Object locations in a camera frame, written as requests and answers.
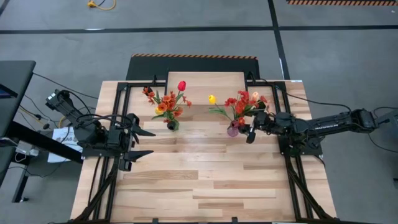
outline flower bouquet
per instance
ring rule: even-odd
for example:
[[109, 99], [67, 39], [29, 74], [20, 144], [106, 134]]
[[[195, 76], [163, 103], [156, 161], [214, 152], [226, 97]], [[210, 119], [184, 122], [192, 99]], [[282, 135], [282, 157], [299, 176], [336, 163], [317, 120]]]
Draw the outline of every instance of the flower bouquet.
[[187, 100], [184, 93], [181, 93], [181, 91], [185, 90], [186, 85], [185, 81], [181, 81], [177, 87], [177, 95], [173, 93], [173, 91], [170, 91], [169, 95], [165, 95], [163, 97], [159, 96], [159, 92], [157, 90], [155, 94], [150, 87], [144, 87], [144, 91], [142, 91], [142, 93], [148, 97], [149, 103], [152, 103], [152, 105], [157, 103], [157, 107], [155, 108], [155, 114], [157, 114], [157, 116], [154, 116], [152, 119], [165, 118], [164, 122], [167, 123], [167, 128], [171, 131], [178, 130], [178, 127], [180, 126], [180, 123], [176, 118], [182, 114], [183, 109], [181, 104], [186, 103], [189, 108], [192, 105], [192, 102]]
[[232, 109], [233, 119], [227, 115], [224, 108], [220, 108], [216, 104], [216, 101], [217, 100], [214, 95], [209, 96], [209, 102], [216, 105], [216, 108], [210, 108], [209, 112], [222, 114], [231, 121], [231, 124], [227, 129], [227, 133], [231, 137], [237, 136], [239, 133], [239, 127], [243, 127], [245, 125], [245, 116], [252, 116], [256, 110], [268, 110], [266, 98], [264, 96], [259, 96], [258, 92], [254, 92], [250, 98], [249, 92], [238, 91], [237, 98], [228, 98], [225, 101], [224, 106]]

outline gray carpet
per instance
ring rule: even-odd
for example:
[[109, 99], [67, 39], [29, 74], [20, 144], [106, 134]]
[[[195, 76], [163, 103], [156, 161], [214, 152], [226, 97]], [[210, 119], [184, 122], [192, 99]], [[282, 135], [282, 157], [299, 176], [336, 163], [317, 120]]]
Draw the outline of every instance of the gray carpet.
[[[88, 9], [84, 1], [10, 0], [0, 29], [87, 29], [175, 26], [269, 26], [267, 1], [137, 0], [118, 1], [109, 12]], [[290, 6], [275, 0], [280, 26], [398, 24], [396, 7]], [[398, 106], [396, 30], [283, 31], [291, 79], [303, 80], [309, 99], [372, 110]], [[35, 71], [89, 95], [98, 95], [103, 80], [126, 77], [131, 54], [255, 55], [262, 78], [281, 79], [273, 31], [165, 32], [140, 34], [0, 35], [0, 60], [35, 60]], [[44, 106], [55, 88], [34, 77], [29, 95], [53, 119], [60, 114]], [[89, 106], [96, 101], [83, 98]], [[36, 111], [26, 99], [22, 105]], [[344, 108], [310, 105], [313, 117]], [[15, 120], [28, 126], [17, 115]], [[40, 128], [31, 121], [35, 128]], [[388, 126], [374, 140], [397, 150], [397, 133]], [[396, 223], [398, 154], [371, 144], [365, 134], [328, 136], [323, 144], [326, 172], [338, 216], [343, 220]], [[29, 170], [47, 174], [56, 168], [41, 154]], [[69, 219], [81, 166], [68, 162], [54, 175], [28, 180], [30, 200], [11, 203], [19, 169], [10, 170], [0, 189], [0, 223], [48, 223]]]

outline white paper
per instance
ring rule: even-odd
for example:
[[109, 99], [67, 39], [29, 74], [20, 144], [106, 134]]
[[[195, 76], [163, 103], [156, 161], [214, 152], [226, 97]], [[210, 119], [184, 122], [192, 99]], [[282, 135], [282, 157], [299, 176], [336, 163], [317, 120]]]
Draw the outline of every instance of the white paper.
[[[64, 139], [64, 137], [67, 135], [68, 133], [68, 127], [65, 128], [58, 128], [58, 129], [54, 129], [54, 132], [52, 134], [52, 139], [61, 142], [62, 139]], [[75, 132], [73, 130], [73, 127], [69, 128], [69, 134], [67, 136], [67, 138], [65, 138], [65, 140], [62, 142], [62, 144], [81, 152], [81, 150], [83, 149], [82, 147], [77, 145], [77, 139], [75, 138]], [[49, 158], [47, 160], [47, 162], [49, 163], [53, 163], [53, 162], [66, 162], [69, 161], [69, 159], [66, 159], [64, 157], [61, 156], [57, 156], [55, 154], [49, 153]]]

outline wooden table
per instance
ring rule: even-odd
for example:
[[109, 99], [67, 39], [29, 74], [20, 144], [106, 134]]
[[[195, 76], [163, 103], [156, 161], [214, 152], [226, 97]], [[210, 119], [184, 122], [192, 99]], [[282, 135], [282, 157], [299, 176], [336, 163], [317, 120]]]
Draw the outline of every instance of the wooden table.
[[[229, 121], [225, 117], [207, 113], [209, 94], [217, 96], [222, 105], [238, 90], [244, 90], [243, 74], [170, 72], [168, 91], [176, 91], [181, 80], [187, 83], [185, 95], [193, 106], [184, 109], [176, 132], [169, 131], [162, 120], [151, 121], [155, 106], [147, 102], [142, 87], [132, 89], [128, 113], [138, 115], [140, 126], [156, 134], [140, 137], [141, 144], [134, 150], [155, 153], [134, 163], [131, 172], [119, 171], [111, 221], [151, 222], [159, 218], [160, 222], [230, 222], [231, 217], [238, 217], [240, 222], [294, 221], [285, 162], [276, 136], [258, 131], [254, 143], [246, 144], [246, 136], [227, 135]], [[103, 82], [96, 114], [112, 113], [117, 83]], [[288, 93], [305, 97], [302, 82], [285, 83]], [[153, 89], [164, 92], [164, 87]], [[264, 95], [274, 111], [271, 88], [249, 87], [250, 93], [254, 91]], [[289, 97], [289, 102], [296, 117], [311, 118], [306, 101]], [[87, 205], [96, 160], [84, 161], [71, 218]], [[302, 156], [302, 160], [309, 191], [327, 213], [335, 216], [322, 163], [314, 156]], [[97, 174], [94, 192], [98, 179]], [[305, 217], [302, 194], [297, 191]]]

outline wooden board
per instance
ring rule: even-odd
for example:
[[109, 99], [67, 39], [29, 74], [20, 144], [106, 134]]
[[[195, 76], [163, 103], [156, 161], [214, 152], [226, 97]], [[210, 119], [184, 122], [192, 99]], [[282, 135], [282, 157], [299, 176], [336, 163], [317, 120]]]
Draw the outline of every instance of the wooden board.
[[[226, 118], [207, 113], [210, 93], [222, 105], [231, 94], [244, 90], [243, 74], [172, 72], [168, 89], [176, 91], [183, 79], [193, 106], [184, 108], [180, 130], [174, 133], [162, 120], [150, 120], [155, 106], [147, 102], [142, 88], [132, 89], [128, 112], [138, 115], [141, 127], [156, 134], [140, 137], [141, 144], [134, 150], [155, 153], [133, 164], [131, 172], [119, 171], [111, 221], [151, 222], [159, 218], [160, 222], [230, 222], [231, 217], [241, 222], [294, 221], [285, 163], [276, 136], [257, 132], [254, 143], [246, 144], [245, 136], [227, 135]], [[112, 113], [116, 85], [103, 82], [97, 114]], [[286, 81], [286, 86], [289, 93], [305, 98], [303, 83]], [[154, 89], [164, 92], [164, 88]], [[265, 95], [274, 110], [270, 88], [249, 87], [249, 91]], [[289, 97], [289, 102], [297, 117], [311, 118], [306, 101]], [[309, 190], [325, 211], [335, 216], [323, 165], [313, 156], [302, 156], [302, 160]], [[84, 161], [71, 218], [87, 205], [95, 163], [96, 158]], [[302, 196], [298, 195], [305, 217]], [[101, 206], [102, 216], [105, 204]]]

